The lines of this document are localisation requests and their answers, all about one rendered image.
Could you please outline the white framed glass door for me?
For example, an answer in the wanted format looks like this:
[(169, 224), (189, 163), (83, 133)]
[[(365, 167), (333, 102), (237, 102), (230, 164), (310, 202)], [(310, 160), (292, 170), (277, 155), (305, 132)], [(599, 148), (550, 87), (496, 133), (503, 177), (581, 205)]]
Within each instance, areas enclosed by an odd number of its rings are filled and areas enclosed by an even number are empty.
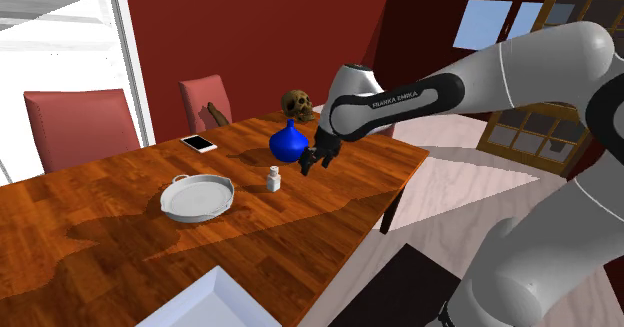
[(43, 174), (23, 94), (120, 89), (155, 142), (127, 0), (0, 0), (0, 186)]

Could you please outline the wooden lattice glass door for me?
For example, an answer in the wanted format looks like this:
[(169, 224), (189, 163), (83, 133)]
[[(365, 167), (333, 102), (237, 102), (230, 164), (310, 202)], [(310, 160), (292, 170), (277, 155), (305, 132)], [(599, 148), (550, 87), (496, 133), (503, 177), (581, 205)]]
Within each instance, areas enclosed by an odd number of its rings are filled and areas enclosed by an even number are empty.
[[(603, 26), (624, 58), (624, 0), (544, 0), (539, 9), (514, 4), (499, 37), (510, 39), (579, 20)], [(598, 157), (596, 141), (569, 104), (548, 102), (493, 112), (477, 149), (563, 178), (571, 178)]]

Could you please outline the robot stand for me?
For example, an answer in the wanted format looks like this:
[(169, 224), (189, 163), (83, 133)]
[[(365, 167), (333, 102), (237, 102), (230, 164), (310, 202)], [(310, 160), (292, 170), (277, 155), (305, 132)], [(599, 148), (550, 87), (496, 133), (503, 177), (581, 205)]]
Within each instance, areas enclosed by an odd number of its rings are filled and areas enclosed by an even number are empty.
[(460, 279), (406, 244), (328, 327), (425, 327)]

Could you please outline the red upholstered chair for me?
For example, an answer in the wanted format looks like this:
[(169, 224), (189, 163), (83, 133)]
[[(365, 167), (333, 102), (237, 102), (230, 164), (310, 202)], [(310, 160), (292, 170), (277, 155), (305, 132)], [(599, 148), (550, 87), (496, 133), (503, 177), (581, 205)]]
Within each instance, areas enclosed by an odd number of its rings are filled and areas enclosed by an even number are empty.
[(47, 173), (140, 148), (121, 89), (26, 92), (24, 101)]
[(219, 127), (207, 109), (209, 102), (232, 122), (230, 101), (219, 75), (181, 81), (179, 87), (192, 134)]

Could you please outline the blue round vase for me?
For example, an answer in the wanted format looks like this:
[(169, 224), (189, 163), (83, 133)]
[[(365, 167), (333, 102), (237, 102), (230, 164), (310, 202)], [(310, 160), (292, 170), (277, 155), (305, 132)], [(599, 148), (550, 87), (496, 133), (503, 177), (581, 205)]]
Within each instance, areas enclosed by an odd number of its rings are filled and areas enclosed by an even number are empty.
[(270, 151), (277, 160), (285, 163), (297, 161), (308, 146), (308, 139), (295, 128), (293, 119), (288, 119), (286, 127), (269, 139)]

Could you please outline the white rectangular tray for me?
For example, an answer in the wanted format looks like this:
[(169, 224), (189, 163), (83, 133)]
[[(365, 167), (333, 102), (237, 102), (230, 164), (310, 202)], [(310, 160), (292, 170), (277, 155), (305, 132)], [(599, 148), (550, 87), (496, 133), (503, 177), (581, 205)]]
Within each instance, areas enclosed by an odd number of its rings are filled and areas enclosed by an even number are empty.
[(282, 327), (223, 268), (216, 266), (136, 327)]

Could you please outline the brown elongated object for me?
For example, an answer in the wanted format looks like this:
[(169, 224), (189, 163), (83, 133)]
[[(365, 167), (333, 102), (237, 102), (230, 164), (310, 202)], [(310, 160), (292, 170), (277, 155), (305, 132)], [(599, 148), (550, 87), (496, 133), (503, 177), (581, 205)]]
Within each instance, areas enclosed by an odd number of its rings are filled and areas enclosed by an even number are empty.
[(207, 104), (207, 109), (219, 127), (230, 124), (227, 117), (220, 110), (218, 110), (212, 102)]

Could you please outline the white phone with black screen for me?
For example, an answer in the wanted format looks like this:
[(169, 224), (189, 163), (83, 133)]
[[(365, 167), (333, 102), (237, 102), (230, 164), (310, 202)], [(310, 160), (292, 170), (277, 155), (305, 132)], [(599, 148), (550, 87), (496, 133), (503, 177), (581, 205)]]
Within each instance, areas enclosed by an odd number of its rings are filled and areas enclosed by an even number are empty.
[(198, 153), (206, 153), (218, 148), (217, 145), (200, 135), (184, 137), (181, 142)]

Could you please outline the wooden dining table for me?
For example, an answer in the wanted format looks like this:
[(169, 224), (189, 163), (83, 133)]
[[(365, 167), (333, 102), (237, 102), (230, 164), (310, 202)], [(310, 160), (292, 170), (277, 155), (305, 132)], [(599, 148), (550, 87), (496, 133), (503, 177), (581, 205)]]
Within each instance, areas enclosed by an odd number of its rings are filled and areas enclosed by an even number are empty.
[[(266, 178), (281, 112), (0, 187), (0, 327), (134, 327), (215, 267), (284, 327), (296, 327), (369, 234), (427, 151), (384, 135), (344, 143), (328, 167), (281, 164)], [(216, 219), (161, 210), (178, 175), (235, 188)]]

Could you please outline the brown skull figure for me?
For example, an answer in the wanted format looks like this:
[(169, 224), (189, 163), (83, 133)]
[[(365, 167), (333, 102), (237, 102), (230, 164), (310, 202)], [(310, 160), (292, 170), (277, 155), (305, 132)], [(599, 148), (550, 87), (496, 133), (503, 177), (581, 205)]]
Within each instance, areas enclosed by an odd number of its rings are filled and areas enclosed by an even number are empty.
[(311, 100), (302, 90), (291, 90), (285, 93), (281, 97), (281, 108), (285, 116), (299, 122), (315, 119)]

